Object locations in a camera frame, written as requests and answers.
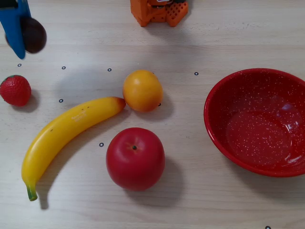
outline orange robot base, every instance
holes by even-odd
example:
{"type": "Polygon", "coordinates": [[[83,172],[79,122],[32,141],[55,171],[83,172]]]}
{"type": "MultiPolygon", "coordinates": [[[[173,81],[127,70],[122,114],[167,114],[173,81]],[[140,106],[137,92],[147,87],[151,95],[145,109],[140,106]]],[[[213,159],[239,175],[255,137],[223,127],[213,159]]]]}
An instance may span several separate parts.
{"type": "Polygon", "coordinates": [[[141,26],[150,22],[167,22],[175,27],[188,12],[188,3],[158,0],[130,0],[131,11],[141,26]]]}

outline strawberry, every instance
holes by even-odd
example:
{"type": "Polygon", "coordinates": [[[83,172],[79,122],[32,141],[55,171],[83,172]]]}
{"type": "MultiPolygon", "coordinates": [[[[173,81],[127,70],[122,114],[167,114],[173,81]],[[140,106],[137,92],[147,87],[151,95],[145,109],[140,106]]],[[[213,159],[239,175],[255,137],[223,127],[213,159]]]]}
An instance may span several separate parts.
{"type": "Polygon", "coordinates": [[[14,106],[24,106],[31,95],[31,86],[21,75],[12,75],[0,85],[0,95],[5,102],[14,106]]]}

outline wood grain surface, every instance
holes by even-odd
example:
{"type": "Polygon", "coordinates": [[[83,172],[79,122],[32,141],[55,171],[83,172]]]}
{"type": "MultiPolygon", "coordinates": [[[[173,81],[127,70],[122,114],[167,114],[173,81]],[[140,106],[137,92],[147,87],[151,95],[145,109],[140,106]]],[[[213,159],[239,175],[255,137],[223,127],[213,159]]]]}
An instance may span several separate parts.
{"type": "Polygon", "coordinates": [[[29,0],[48,41],[24,61],[1,28],[1,79],[20,74],[33,89],[24,108],[0,102],[1,229],[305,228],[305,176],[269,178],[239,168],[213,145],[203,122],[209,91],[233,72],[264,67],[305,79],[305,1],[189,3],[176,28],[141,28],[128,0],[29,0]],[[126,108],[76,137],[38,183],[39,200],[29,202],[20,171],[36,134],[76,104],[122,96],[124,78],[137,69],[158,76],[162,105],[149,114],[126,108]],[[161,180],[142,193],[116,186],[105,166],[112,138],[134,126],[155,132],[167,157],[161,180]]]}

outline red bowl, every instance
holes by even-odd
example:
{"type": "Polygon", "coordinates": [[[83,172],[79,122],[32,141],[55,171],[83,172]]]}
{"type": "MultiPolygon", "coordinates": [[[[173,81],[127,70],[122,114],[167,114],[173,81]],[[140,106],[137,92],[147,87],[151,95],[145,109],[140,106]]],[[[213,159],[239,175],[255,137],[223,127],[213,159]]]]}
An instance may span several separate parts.
{"type": "Polygon", "coordinates": [[[273,69],[233,73],[210,91],[204,122],[216,147],[252,172],[305,173],[305,82],[273,69]]]}

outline orange fruit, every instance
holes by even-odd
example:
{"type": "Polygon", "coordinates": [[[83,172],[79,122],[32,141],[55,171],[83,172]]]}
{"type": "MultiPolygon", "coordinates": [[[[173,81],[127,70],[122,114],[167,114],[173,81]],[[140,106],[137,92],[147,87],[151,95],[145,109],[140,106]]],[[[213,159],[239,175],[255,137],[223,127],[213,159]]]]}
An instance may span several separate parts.
{"type": "Polygon", "coordinates": [[[149,112],[161,103],[163,89],[155,74],[147,70],[137,70],[127,76],[123,96],[133,110],[149,112]]]}

